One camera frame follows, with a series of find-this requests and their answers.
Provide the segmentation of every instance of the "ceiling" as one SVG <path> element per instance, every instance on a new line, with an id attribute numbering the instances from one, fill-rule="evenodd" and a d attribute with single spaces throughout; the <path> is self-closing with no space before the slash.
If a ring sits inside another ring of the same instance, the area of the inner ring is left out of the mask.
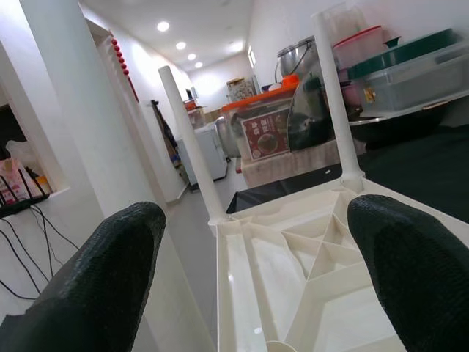
<path id="1" fill-rule="evenodd" d="M 84 0 L 186 72 L 245 50 L 254 0 Z M 161 21 L 170 24 L 159 32 Z M 176 49 L 178 42 L 186 49 Z M 196 54 L 194 61 L 189 54 Z"/>

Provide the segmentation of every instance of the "white refrigerator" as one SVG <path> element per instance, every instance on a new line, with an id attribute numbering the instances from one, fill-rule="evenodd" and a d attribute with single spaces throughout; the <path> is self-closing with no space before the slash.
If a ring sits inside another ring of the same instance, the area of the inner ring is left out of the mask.
<path id="1" fill-rule="evenodd" d="M 218 134 L 215 129 L 215 123 L 212 122 L 202 128 L 198 128 L 195 132 L 200 149 L 202 150 L 202 154 L 205 157 L 210 174 L 212 175 L 212 179 L 219 180 L 226 177 L 228 163 L 226 162 L 226 155 L 222 149 L 220 139 L 218 138 Z M 190 187 L 191 189 L 197 188 L 196 175 L 193 172 L 191 160 L 184 145 L 184 141 L 181 138 L 176 142 L 179 146 L 179 155 L 181 157 L 182 164 L 184 165 L 185 171 L 189 177 Z"/>

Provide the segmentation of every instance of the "gray tile floor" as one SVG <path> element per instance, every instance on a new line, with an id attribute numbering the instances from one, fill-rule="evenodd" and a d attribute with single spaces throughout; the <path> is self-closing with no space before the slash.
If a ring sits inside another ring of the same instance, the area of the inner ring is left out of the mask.
<path id="1" fill-rule="evenodd" d="M 236 174 L 235 165 L 233 160 L 226 178 L 215 182 L 225 209 L 236 191 L 247 189 L 243 176 Z M 216 241 L 207 225 L 208 220 L 199 191 L 188 191 L 179 203 L 169 208 L 169 233 L 216 346 Z"/>

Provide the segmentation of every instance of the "white plastic cart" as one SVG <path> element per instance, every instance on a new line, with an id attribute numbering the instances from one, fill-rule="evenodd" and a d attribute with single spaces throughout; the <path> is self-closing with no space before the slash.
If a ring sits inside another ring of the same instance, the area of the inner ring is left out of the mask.
<path id="1" fill-rule="evenodd" d="M 161 78 L 217 237 L 219 352 L 405 351 L 347 224 L 349 202 L 382 194 L 439 219 L 469 245 L 469 225 L 365 178 L 342 100 L 323 14 L 314 36 L 343 175 L 228 217 L 168 67 Z"/>

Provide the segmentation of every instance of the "black tablecloth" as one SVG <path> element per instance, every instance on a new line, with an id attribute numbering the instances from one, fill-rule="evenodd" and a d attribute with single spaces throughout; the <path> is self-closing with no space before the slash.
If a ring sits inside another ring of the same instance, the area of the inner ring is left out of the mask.
<path id="1" fill-rule="evenodd" d="M 469 223 L 469 125 L 358 157 L 366 178 Z M 237 192 L 227 213 L 284 197 L 341 175 L 340 164 Z"/>

